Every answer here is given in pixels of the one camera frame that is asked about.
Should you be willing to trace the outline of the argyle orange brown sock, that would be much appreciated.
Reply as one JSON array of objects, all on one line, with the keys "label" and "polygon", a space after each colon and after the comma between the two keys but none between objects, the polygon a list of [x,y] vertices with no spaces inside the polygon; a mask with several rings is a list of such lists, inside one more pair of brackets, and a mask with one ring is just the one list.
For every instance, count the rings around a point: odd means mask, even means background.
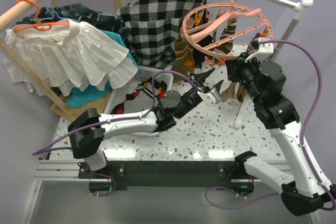
[{"label": "argyle orange brown sock", "polygon": [[244,88],[243,85],[239,84],[237,93],[236,93],[236,99],[238,100],[239,103],[243,103],[245,96],[246,96],[246,89]]}]

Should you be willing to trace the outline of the pink round clip hanger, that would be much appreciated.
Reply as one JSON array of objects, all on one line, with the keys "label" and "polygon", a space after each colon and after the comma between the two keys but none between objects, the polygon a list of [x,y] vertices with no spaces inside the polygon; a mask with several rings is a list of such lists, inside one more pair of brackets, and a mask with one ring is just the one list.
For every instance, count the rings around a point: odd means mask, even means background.
[{"label": "pink round clip hanger", "polygon": [[[264,28],[261,37],[274,37],[272,24],[260,8],[252,9],[236,2],[230,0],[228,3],[206,4],[191,10],[183,19],[180,27],[182,38],[205,55],[205,61],[210,67],[217,62],[237,58],[232,49],[238,37],[261,27]],[[258,18],[260,22],[238,32],[239,18]]]}]

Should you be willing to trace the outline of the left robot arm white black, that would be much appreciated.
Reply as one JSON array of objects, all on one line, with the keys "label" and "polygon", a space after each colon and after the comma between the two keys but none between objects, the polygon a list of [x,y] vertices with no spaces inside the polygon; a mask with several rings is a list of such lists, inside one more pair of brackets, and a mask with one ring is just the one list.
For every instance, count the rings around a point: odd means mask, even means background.
[{"label": "left robot arm white black", "polygon": [[99,114],[95,108],[87,109],[68,126],[72,155],[82,159],[93,175],[103,178],[109,165],[100,149],[103,140],[131,133],[164,132],[176,126],[181,119],[199,104],[216,105],[221,101],[223,80],[213,87],[205,84],[213,69],[197,74],[190,80],[192,88],[184,94],[169,90],[162,98],[153,100],[147,110],[128,114]]}]

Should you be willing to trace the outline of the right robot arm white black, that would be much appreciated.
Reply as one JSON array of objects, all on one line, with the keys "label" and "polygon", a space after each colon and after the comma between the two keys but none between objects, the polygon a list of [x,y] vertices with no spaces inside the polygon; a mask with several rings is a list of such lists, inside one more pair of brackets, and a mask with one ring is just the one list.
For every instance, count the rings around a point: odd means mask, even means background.
[{"label": "right robot arm white black", "polygon": [[247,60],[242,53],[226,62],[228,79],[247,91],[258,119],[280,146],[291,174],[263,161],[252,151],[235,157],[234,173],[239,178],[252,175],[276,191],[295,216],[319,209],[335,209],[335,184],[325,176],[301,133],[300,117],[294,104],[281,92],[286,82],[282,67],[270,61]]}]

